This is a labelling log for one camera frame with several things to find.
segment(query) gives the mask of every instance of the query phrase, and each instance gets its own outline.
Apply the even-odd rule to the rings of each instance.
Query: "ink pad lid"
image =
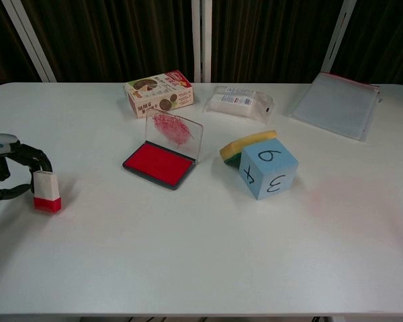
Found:
[[[145,142],[122,165],[142,178],[175,190],[196,165],[202,136],[201,124],[148,109]]]

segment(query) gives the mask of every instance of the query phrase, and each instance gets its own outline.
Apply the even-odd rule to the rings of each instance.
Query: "sponge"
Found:
[[[251,136],[245,136],[233,141],[220,150],[220,155],[225,164],[237,166],[240,164],[240,154],[245,146],[276,138],[276,131],[266,131]]]

